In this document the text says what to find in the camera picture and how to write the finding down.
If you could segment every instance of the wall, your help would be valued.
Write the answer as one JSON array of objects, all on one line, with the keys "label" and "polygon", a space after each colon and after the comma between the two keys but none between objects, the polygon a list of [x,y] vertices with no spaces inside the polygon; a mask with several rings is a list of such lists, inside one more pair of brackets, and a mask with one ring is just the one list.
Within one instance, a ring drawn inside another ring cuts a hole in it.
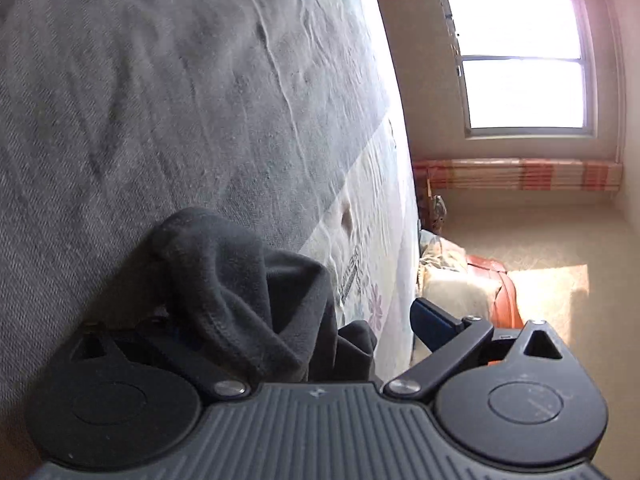
[{"label": "wall", "polygon": [[596,138],[467,139],[440,0],[378,0],[394,60],[412,158],[546,156],[613,159],[618,140],[616,52],[604,0],[585,0],[597,81]]},{"label": "wall", "polygon": [[636,232],[640,232],[640,0],[613,1],[626,84],[625,173],[616,203]]}]

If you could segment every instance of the metal screw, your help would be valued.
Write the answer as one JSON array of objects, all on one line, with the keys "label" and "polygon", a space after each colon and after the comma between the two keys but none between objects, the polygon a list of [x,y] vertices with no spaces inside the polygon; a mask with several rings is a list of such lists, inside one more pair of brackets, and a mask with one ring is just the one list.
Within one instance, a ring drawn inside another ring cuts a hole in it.
[{"label": "metal screw", "polygon": [[394,379],[388,386],[398,396],[416,394],[420,391],[420,384],[411,379]]},{"label": "metal screw", "polygon": [[213,385],[213,390],[220,397],[239,397],[246,391],[246,385],[240,381],[220,381]]}]

